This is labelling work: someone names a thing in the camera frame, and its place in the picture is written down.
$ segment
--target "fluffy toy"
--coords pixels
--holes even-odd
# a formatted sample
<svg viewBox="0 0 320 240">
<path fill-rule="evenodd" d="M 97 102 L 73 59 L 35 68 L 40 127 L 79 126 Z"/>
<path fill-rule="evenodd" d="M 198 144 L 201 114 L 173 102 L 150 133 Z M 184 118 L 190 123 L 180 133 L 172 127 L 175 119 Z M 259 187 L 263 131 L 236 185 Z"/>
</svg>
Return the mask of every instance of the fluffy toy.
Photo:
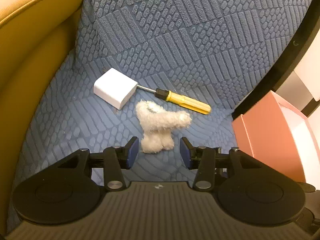
<svg viewBox="0 0 320 240">
<path fill-rule="evenodd" d="M 145 153 L 173 149 L 171 130 L 187 127 L 191 123 L 190 114 L 187 112 L 166 111 L 152 101 L 137 103 L 136 113 L 144 131 L 141 148 Z"/>
</svg>

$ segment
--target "black curved frame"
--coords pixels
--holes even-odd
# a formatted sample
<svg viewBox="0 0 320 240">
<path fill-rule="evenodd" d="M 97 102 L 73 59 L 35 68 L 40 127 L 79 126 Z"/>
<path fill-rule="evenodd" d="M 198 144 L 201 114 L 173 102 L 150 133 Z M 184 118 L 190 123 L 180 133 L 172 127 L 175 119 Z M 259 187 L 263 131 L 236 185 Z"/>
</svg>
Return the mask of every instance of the black curved frame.
<svg viewBox="0 0 320 240">
<path fill-rule="evenodd" d="M 313 42 L 316 34 L 320 29 L 320 0 L 312 0 L 308 11 L 302 20 L 299 28 L 292 37 L 290 43 L 280 55 L 278 60 L 254 88 L 247 97 L 236 107 L 232 113 L 233 119 L 239 115 L 245 114 L 252 106 L 254 106 L 261 98 L 263 98 L 270 90 L 277 91 L 281 84 L 288 78 L 295 69 L 303 55 Z M 305 112 L 307 116 L 316 104 L 311 104 L 312 109 Z"/>
</svg>

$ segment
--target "ribbed gray panel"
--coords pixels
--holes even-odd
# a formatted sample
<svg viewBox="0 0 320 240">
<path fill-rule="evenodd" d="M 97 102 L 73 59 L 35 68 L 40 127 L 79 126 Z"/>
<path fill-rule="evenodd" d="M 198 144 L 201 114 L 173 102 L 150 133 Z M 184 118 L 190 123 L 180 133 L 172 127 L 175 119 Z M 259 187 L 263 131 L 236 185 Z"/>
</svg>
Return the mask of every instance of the ribbed gray panel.
<svg viewBox="0 0 320 240">
<path fill-rule="evenodd" d="M 11 240 L 311 239 L 295 223 L 263 228 L 228 216 L 209 193 L 186 182 L 133 182 L 105 196 L 99 208 L 72 224 L 44 227 L 23 222 Z"/>
</svg>

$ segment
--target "white power adapter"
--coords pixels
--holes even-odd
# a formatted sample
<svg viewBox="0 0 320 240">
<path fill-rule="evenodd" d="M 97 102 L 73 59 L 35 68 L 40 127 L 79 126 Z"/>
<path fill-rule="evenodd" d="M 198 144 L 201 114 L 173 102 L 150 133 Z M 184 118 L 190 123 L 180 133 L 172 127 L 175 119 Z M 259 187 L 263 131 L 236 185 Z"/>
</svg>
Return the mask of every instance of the white power adapter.
<svg viewBox="0 0 320 240">
<path fill-rule="evenodd" d="M 117 109 L 121 109 L 137 89 L 137 82 L 110 68 L 93 85 L 93 92 Z"/>
</svg>

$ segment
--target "screwdriver shaft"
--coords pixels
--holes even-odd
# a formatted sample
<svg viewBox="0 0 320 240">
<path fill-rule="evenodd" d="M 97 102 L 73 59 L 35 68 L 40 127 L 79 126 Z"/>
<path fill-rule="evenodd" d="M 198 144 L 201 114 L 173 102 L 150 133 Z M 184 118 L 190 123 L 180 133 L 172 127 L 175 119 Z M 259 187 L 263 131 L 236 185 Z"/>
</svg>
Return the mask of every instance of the screwdriver shaft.
<svg viewBox="0 0 320 240">
<path fill-rule="evenodd" d="M 140 89 L 143 89 L 143 90 L 146 90 L 146 91 L 149 91 L 149 92 L 152 92 L 152 93 L 155 93 L 156 91 L 153 90 L 153 89 L 150 89 L 150 88 L 146 88 L 146 87 L 143 87 L 143 86 L 140 86 L 140 85 L 137 85 L 138 88 Z"/>
</svg>

